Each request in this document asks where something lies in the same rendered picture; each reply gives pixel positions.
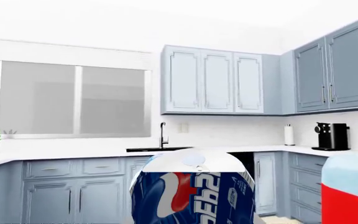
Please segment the blue Pepsi soda can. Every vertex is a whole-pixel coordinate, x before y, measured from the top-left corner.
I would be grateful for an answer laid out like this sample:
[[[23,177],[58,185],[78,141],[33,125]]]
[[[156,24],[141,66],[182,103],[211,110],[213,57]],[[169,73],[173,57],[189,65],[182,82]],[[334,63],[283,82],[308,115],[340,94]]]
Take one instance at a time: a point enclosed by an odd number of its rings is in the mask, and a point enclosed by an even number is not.
[[[129,189],[133,224],[254,224],[255,182],[228,152],[152,156]]]

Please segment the black coffee machine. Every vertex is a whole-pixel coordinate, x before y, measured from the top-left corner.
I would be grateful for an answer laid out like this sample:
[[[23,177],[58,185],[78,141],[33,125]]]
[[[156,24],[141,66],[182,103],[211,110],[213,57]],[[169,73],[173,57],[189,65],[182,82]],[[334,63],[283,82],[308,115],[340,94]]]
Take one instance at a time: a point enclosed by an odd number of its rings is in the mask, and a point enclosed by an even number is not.
[[[317,123],[314,131],[318,134],[318,147],[316,151],[348,151],[349,127],[346,123]]]

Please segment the white paper towel roll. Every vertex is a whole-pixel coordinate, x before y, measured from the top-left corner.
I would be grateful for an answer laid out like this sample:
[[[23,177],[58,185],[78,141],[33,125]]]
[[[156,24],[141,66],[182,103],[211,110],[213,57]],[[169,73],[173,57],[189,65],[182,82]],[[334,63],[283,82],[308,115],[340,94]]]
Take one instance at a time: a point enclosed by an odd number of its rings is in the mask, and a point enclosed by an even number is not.
[[[295,145],[293,126],[291,124],[287,124],[284,127],[284,141],[286,146]]]

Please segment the red-label bottle with black cap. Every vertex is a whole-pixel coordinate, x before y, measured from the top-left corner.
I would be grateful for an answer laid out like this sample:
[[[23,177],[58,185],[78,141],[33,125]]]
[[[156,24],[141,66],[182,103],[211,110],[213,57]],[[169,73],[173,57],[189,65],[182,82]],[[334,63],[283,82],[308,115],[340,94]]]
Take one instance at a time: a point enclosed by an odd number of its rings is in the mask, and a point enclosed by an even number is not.
[[[329,157],[321,180],[322,224],[358,224],[358,155]]]

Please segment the black tall kitchen faucet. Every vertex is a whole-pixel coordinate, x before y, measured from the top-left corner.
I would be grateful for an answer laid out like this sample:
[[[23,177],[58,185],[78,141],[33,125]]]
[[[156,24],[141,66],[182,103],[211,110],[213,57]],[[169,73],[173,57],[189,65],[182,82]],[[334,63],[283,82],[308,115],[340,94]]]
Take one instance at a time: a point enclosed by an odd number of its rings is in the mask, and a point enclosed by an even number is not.
[[[168,141],[169,138],[168,138],[168,136],[165,136],[165,135],[164,135],[164,131],[163,131],[165,125],[166,125],[165,122],[160,123],[159,147],[160,147],[161,149],[163,149],[164,146],[169,143],[169,141]]]

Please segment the narrow blue-grey base cabinet door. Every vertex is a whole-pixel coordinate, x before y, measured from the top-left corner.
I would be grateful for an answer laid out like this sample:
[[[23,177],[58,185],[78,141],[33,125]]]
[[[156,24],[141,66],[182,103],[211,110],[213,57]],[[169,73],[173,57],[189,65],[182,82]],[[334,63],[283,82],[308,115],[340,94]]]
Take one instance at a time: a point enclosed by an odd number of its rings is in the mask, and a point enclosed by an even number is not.
[[[255,202],[259,215],[277,211],[274,152],[255,152]]]

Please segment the blue-grey base cabinet drawer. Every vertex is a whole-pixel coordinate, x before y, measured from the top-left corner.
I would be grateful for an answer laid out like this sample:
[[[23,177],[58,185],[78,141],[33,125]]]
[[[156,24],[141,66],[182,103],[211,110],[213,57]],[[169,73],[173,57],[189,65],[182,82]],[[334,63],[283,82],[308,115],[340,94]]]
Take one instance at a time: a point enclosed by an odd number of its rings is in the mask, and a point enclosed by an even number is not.
[[[89,158],[83,160],[83,175],[123,175],[125,165],[120,158]]]
[[[69,177],[72,174],[70,160],[36,160],[24,163],[25,179]]]

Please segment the two-door blue-grey wall cabinet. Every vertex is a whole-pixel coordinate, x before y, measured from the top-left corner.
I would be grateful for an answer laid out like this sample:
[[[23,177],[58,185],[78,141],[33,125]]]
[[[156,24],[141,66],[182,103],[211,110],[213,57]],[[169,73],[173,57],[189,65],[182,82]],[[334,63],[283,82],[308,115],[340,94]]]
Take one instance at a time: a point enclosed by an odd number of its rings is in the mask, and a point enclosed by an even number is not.
[[[280,56],[282,115],[358,110],[358,21]]]

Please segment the blue-grey drawer stack cabinet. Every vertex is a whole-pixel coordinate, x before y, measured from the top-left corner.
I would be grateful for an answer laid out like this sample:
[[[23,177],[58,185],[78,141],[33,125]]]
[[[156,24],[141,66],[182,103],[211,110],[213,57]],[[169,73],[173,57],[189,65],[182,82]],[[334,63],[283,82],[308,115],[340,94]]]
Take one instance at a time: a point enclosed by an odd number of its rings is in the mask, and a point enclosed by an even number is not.
[[[321,224],[321,170],[327,158],[291,152],[289,161],[291,217]]]

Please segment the three-door blue-grey wall cabinet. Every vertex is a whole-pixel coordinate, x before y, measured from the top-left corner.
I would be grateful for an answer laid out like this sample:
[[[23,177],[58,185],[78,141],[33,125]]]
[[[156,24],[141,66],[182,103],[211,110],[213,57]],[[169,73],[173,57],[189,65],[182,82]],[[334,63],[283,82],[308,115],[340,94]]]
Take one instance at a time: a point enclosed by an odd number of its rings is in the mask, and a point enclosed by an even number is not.
[[[282,115],[280,57],[167,45],[161,113]]]

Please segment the white-framed sliding window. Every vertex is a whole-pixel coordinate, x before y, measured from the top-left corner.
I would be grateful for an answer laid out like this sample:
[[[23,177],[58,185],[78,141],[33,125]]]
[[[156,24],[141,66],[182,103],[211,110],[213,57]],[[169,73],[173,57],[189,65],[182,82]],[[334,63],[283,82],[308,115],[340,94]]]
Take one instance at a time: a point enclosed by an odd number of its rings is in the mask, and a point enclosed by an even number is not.
[[[14,139],[148,137],[151,59],[0,40],[0,131]]]

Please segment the black undermount kitchen sink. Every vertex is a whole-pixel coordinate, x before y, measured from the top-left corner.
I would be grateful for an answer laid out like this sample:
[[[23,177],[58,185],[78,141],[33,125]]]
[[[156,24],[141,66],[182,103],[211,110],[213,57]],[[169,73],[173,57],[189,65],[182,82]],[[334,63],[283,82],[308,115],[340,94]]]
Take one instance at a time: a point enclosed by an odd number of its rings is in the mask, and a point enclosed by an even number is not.
[[[163,152],[163,151],[178,151],[181,149],[192,149],[193,147],[147,147],[147,148],[133,148],[126,149],[126,152]]]

